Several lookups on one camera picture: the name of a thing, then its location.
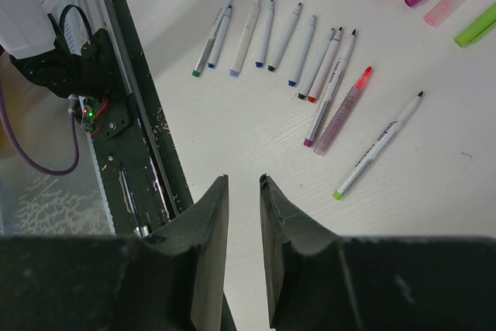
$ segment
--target pen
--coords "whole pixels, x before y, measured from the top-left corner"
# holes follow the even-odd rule
[[[201,54],[200,59],[198,60],[195,69],[193,70],[194,77],[199,77],[200,74],[202,73],[203,67],[205,67],[208,57],[212,52],[212,48],[214,47],[215,38],[217,37],[217,33],[219,32],[220,22],[222,21],[222,18],[226,13],[227,8],[231,5],[232,2],[233,0],[226,0],[226,3],[224,4],[224,8],[221,8],[219,10],[217,17],[215,18],[214,24],[212,25],[212,29],[210,30],[210,35],[208,35],[207,45],[205,46],[205,49],[203,50],[203,53]]]
[[[238,49],[234,55],[234,60],[232,61],[231,68],[229,69],[229,75],[232,77],[237,77],[241,71],[241,66],[243,66],[243,61],[248,51],[248,46],[250,45],[251,36],[253,35],[253,30],[257,24],[258,14],[260,13],[260,0],[253,0],[250,8],[250,13],[248,13],[248,18],[246,19],[245,27],[243,28],[243,33],[241,34],[241,39],[239,39]]]
[[[420,105],[424,91],[416,95],[410,103],[398,114],[396,119],[389,123],[386,129],[375,140],[369,150],[358,160],[350,174],[346,176],[341,186],[334,192],[333,197],[340,201],[351,188],[360,180],[365,171],[374,164],[375,160],[382,154],[384,149],[396,137],[408,119],[414,114]]]
[[[344,98],[341,106],[337,110],[336,114],[334,114],[331,122],[327,125],[327,128],[322,133],[320,138],[317,140],[315,144],[315,149],[313,152],[318,155],[324,155],[327,153],[327,150],[332,145],[334,139],[338,136],[339,131],[346,123],[348,117],[351,112],[355,108],[360,96],[363,93],[363,88],[365,87],[365,83],[367,83],[368,78],[370,77],[370,73],[372,72],[372,67],[368,67],[364,73],[360,76],[356,84],[350,89],[348,95]]]
[[[310,65],[310,71],[308,72],[308,76],[300,88],[300,92],[298,93],[298,98],[301,100],[306,99],[308,93],[310,92],[310,88],[312,88],[312,84],[315,80],[315,76],[319,72],[320,65],[324,60],[324,57],[329,49],[329,45],[331,43],[331,39],[334,36],[334,29],[331,29],[329,33],[325,36],[322,44],[320,45],[320,49],[315,55],[315,58],[312,61],[312,65]]]
[[[348,64],[348,60],[350,59],[351,52],[353,50],[353,45],[355,44],[355,35],[357,31],[354,30],[350,37],[348,38],[348,44],[344,49],[341,57],[339,58],[336,66],[334,67],[334,71],[332,72],[331,79],[329,84],[327,85],[327,89],[325,90],[324,97],[320,100],[319,107],[317,108],[317,113],[313,119],[312,124],[308,130],[307,136],[305,137],[304,145],[306,147],[312,147],[317,132],[319,131],[320,123],[322,119],[326,116],[327,111],[330,109],[332,105],[332,101],[336,95],[338,90],[339,83],[341,82],[341,78],[343,77],[344,71],[346,69],[346,65]]]
[[[300,18],[301,13],[301,3],[298,3],[291,16],[289,17],[289,21],[284,28],[281,38],[279,39],[279,44],[277,45],[276,53],[272,57],[271,62],[269,63],[269,71],[274,71],[277,69],[279,62],[281,61],[282,55],[286,46],[288,45],[289,38],[291,38],[291,34],[293,33],[293,29],[296,26],[296,22]]]
[[[231,12],[233,7],[230,5],[227,8],[226,14],[222,17],[222,21],[220,22],[219,32],[217,34],[217,38],[215,39],[214,47],[212,48],[212,52],[210,53],[210,58],[208,59],[208,67],[213,69],[215,64],[217,64],[217,59],[219,58],[220,49],[222,48],[222,44],[224,43],[224,38],[226,37],[227,27],[229,26],[229,22],[231,21]]]
[[[305,62],[305,57],[307,56],[308,48],[310,47],[310,42],[312,41],[313,32],[315,31],[315,23],[317,22],[317,17],[310,17],[308,21],[307,29],[305,31],[305,37],[303,43],[301,44],[301,49],[296,56],[296,61],[294,63],[293,71],[289,77],[289,85],[295,87],[298,84],[300,78],[301,69],[303,68],[303,63]]]
[[[308,93],[308,100],[310,102],[315,102],[320,96],[320,92],[322,91],[322,87],[324,86],[324,82],[326,81],[327,74],[329,73],[329,69],[332,65],[332,62],[334,61],[334,56],[338,51],[342,34],[343,28],[340,27],[331,40],[331,44],[329,45],[329,48],[325,53],[324,60],[320,65],[319,72],[317,73],[317,76],[315,77],[315,80],[312,84],[312,89],[310,90],[310,93]]]
[[[258,57],[255,62],[256,67],[262,67],[265,63],[265,55],[267,54],[267,46],[269,45],[270,29],[272,28],[272,18],[274,17],[274,0],[270,0],[265,15],[265,23],[263,24],[262,43],[258,50]]]

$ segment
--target pink marker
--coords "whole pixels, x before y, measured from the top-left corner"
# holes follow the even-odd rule
[[[350,89],[348,95],[343,100],[343,103],[339,107],[336,114],[334,114],[331,122],[325,129],[324,133],[320,136],[317,144],[315,145],[315,149],[313,152],[318,155],[324,155],[327,153],[327,150],[332,145],[334,139],[338,136],[339,131],[346,123],[346,120],[350,116],[353,108],[357,104],[360,96],[363,93],[363,88],[365,87],[365,83],[367,82],[370,74],[372,73],[372,67],[368,67],[362,76],[358,79],[356,84]]]

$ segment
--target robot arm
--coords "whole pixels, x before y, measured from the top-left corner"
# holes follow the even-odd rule
[[[36,0],[0,0],[0,45],[27,80],[61,98],[104,98],[110,92],[114,77],[95,58],[99,46],[91,44],[92,58],[71,54],[57,21]]]
[[[55,49],[55,32],[36,0],[0,0],[0,45],[16,59]]]

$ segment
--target lime green marker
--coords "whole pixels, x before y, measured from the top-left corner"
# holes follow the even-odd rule
[[[496,26],[496,3],[482,13],[470,26],[455,38],[455,43],[460,47],[477,42]]]

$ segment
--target whiteboard marker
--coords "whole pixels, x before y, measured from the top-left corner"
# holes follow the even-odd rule
[[[313,122],[310,125],[310,129],[308,130],[308,134],[305,137],[305,141],[303,144],[306,147],[313,146],[315,137],[317,136],[317,132],[319,131],[320,125],[322,124],[322,120],[326,116],[326,113],[332,105],[332,101],[334,101],[334,98],[336,97],[339,83],[341,82],[341,78],[343,77],[346,65],[348,64],[348,60],[350,59],[353,45],[355,44],[356,33],[356,30],[351,33],[350,37],[348,38],[348,44],[341,54],[338,62],[336,63],[336,66],[334,67],[334,71],[332,72],[331,80],[329,81],[327,89],[325,90],[324,97],[322,98],[322,100],[320,100],[319,107],[317,108],[317,113],[315,114]]]
[[[317,23],[317,17],[310,17],[308,21],[307,28],[305,30],[305,36],[303,38],[303,43],[301,44],[301,49],[296,56],[296,61],[294,63],[293,71],[289,77],[289,85],[291,87],[296,87],[298,80],[300,79],[301,69],[303,68],[303,63],[307,57],[308,48],[310,47],[310,42],[312,41],[313,32],[315,31],[315,24]]]
[[[220,22],[219,32],[217,34],[217,39],[215,39],[214,47],[212,48],[212,52],[210,53],[210,58],[208,59],[208,67],[213,69],[215,64],[217,64],[217,59],[219,58],[220,49],[222,48],[222,44],[224,43],[224,38],[226,37],[227,27],[229,26],[229,22],[231,21],[231,12],[233,7],[230,5],[227,8],[226,14],[222,18]]]
[[[320,45],[320,49],[315,55],[315,58],[312,61],[312,65],[310,65],[310,71],[308,72],[307,78],[305,79],[303,85],[300,88],[300,92],[298,93],[298,98],[304,100],[307,98],[308,93],[310,92],[310,88],[312,88],[313,81],[315,80],[315,76],[319,72],[320,65],[324,60],[324,57],[329,49],[329,45],[331,43],[331,39],[334,36],[334,29],[331,29],[329,33],[325,36],[322,44]]]
[[[315,80],[312,84],[312,89],[310,93],[308,93],[308,100],[310,102],[315,102],[317,98],[319,98],[322,87],[324,86],[324,82],[326,81],[327,74],[329,73],[329,69],[331,68],[332,62],[334,61],[334,56],[339,48],[339,43],[341,42],[341,35],[343,34],[343,28],[340,27],[334,37],[331,40],[331,44],[329,45],[329,49],[327,50],[326,56],[320,65],[319,72],[315,77]]]
[[[391,141],[396,137],[396,135],[403,128],[405,123],[410,119],[415,113],[424,92],[420,92],[416,95],[410,103],[398,114],[396,119],[389,123],[386,129],[381,133],[381,135],[375,140],[369,150],[358,160],[351,172],[346,176],[343,183],[334,192],[333,197],[340,201],[343,196],[345,196],[351,188],[360,180],[365,171],[375,163],[377,158],[382,154],[384,149],[391,143]]]
[[[265,56],[267,54],[267,46],[269,45],[270,29],[272,28],[272,18],[274,17],[274,0],[270,0],[265,15],[265,23],[263,25],[262,42],[258,50],[258,57],[255,62],[256,67],[262,67],[265,64]]]
[[[237,77],[241,71],[246,52],[248,51],[248,46],[250,45],[251,36],[253,35],[255,25],[257,24],[259,13],[260,0],[253,0],[250,13],[248,13],[248,18],[246,19],[245,27],[243,28],[243,33],[241,34],[241,39],[239,39],[238,49],[236,50],[234,60],[232,61],[233,63],[229,69],[229,75],[232,77]]]
[[[301,3],[298,3],[294,11],[289,17],[289,21],[284,28],[281,38],[279,39],[279,44],[277,45],[276,53],[272,57],[272,60],[269,63],[269,71],[274,71],[277,69],[279,62],[281,62],[282,55],[284,54],[284,50],[286,50],[286,46],[288,45],[289,39],[291,38],[291,34],[295,29],[296,23],[300,18],[301,13]]]
[[[217,33],[219,32],[220,22],[222,21],[222,17],[226,13],[227,8],[231,5],[232,2],[233,0],[226,0],[226,3],[224,3],[224,8],[221,8],[219,10],[217,17],[215,18],[214,24],[212,25],[212,29],[210,30],[210,34],[208,35],[207,45],[205,46],[205,49],[203,50],[203,53],[201,54],[200,59],[196,63],[195,69],[193,70],[194,77],[199,77],[200,74],[202,73],[203,67],[205,67],[208,57],[212,52],[212,48],[214,47],[215,39],[217,38]]]

